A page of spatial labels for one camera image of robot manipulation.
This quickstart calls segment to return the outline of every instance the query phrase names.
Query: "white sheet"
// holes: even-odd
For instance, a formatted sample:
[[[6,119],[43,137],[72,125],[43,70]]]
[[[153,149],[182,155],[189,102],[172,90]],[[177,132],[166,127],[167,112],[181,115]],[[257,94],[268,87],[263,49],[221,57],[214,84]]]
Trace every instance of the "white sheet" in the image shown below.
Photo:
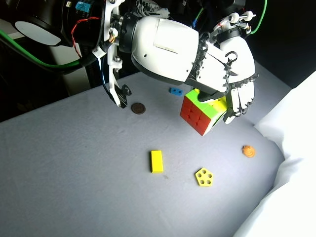
[[[255,126],[279,146],[285,161],[274,188],[234,237],[316,237],[315,89],[316,72]]]

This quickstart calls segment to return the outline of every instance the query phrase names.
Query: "table surface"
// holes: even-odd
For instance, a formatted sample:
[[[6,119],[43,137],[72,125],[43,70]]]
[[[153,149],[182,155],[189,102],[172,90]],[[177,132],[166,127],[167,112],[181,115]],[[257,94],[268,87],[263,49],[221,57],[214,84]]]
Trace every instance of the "table surface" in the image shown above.
[[[253,125],[289,87],[256,66],[248,113],[204,137],[179,116],[183,97],[142,73],[119,80],[142,115],[98,87],[1,123],[0,236],[232,236],[283,161]],[[246,144],[254,158],[241,153]],[[151,150],[162,150],[164,173],[150,172]],[[197,184],[202,167],[212,187]]]

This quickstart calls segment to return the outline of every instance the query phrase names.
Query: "blue lego brick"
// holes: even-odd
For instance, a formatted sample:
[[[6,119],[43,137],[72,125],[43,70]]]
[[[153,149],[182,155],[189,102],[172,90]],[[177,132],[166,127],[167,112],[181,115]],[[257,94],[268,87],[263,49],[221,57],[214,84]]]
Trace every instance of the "blue lego brick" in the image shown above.
[[[170,93],[171,94],[174,94],[174,95],[182,95],[182,93],[183,93],[183,90],[180,90],[180,89],[178,89],[178,88],[175,88],[175,87],[172,87],[172,88],[170,88]]]

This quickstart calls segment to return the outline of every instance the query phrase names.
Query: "orange cookie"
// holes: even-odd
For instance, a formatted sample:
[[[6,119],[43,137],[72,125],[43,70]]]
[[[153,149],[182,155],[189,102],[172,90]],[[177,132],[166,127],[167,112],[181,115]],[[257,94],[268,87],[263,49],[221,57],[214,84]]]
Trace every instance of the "orange cookie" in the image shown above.
[[[252,157],[255,156],[256,151],[255,151],[255,149],[254,149],[253,147],[251,147],[251,146],[243,146],[243,147],[242,147],[242,153],[243,153],[245,156],[247,156],[247,157],[249,157],[249,158],[252,158]]]

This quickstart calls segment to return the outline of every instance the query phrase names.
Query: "yellow cube face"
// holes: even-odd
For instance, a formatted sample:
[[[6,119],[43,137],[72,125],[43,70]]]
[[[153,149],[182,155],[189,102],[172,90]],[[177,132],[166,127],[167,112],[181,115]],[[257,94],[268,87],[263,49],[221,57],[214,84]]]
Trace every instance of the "yellow cube face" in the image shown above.
[[[152,173],[163,173],[161,151],[152,151]]]
[[[213,184],[213,173],[204,167],[196,173],[196,178],[200,186],[212,186]]]

